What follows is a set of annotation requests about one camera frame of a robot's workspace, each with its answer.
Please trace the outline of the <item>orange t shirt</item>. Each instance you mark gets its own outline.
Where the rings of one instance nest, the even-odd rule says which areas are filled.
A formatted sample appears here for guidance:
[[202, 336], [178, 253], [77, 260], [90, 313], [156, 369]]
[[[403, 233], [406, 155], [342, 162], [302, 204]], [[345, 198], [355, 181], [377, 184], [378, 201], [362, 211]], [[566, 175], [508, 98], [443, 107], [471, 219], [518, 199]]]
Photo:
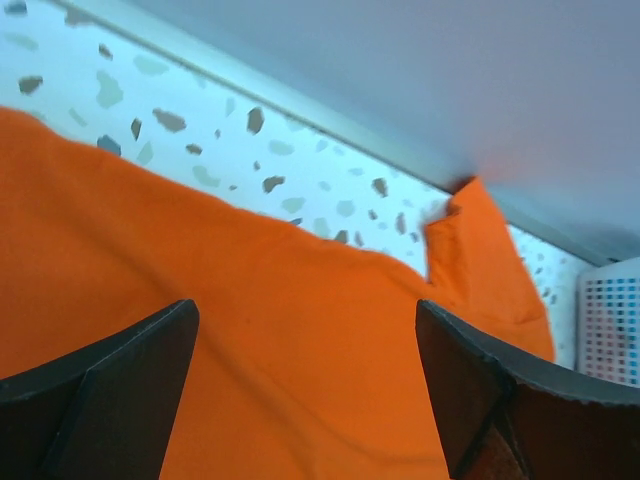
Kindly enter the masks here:
[[545, 360], [545, 306], [472, 180], [429, 273], [235, 208], [1, 113], [1, 373], [180, 299], [201, 315], [166, 479], [443, 479], [419, 358], [427, 299]]

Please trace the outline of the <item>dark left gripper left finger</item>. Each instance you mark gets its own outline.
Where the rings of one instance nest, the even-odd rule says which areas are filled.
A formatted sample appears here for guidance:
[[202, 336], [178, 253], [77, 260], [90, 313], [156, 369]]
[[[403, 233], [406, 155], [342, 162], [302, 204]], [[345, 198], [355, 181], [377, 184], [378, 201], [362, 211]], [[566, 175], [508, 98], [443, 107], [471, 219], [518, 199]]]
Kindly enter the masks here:
[[2, 379], [2, 478], [158, 478], [198, 328], [181, 300]]

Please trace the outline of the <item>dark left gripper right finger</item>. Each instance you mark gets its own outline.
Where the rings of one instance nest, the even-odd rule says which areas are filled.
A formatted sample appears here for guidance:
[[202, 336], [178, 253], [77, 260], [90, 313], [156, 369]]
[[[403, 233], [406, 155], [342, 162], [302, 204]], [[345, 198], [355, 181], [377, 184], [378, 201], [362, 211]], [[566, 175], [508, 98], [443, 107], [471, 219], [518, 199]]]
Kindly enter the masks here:
[[543, 360], [431, 301], [415, 331], [452, 479], [636, 479], [639, 391]]

